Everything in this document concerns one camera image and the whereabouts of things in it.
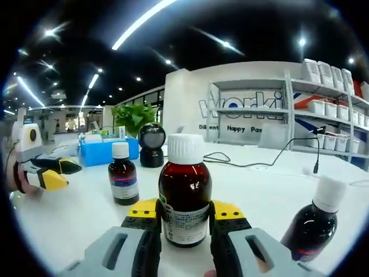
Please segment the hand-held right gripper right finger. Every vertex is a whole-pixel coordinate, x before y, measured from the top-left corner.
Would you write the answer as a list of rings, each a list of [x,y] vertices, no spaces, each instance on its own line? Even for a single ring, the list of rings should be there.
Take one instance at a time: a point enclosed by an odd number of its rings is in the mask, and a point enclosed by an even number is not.
[[[237,206],[209,203],[210,251],[216,276],[324,276],[292,260],[291,251],[260,228],[253,228]]]

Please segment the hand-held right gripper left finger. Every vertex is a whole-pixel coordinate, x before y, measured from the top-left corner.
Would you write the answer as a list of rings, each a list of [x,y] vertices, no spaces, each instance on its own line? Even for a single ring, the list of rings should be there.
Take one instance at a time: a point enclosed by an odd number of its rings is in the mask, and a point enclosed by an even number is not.
[[[157,276],[161,253],[161,203],[139,201],[118,227],[91,243],[84,259],[58,276]]]

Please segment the person's left hand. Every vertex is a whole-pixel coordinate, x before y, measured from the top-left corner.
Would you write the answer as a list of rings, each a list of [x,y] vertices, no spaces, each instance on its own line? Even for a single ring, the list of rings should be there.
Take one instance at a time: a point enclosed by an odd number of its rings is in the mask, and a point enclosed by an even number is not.
[[[39,188],[29,184],[24,171],[17,162],[11,162],[6,167],[6,186],[10,192],[19,191],[23,194],[40,192]]]

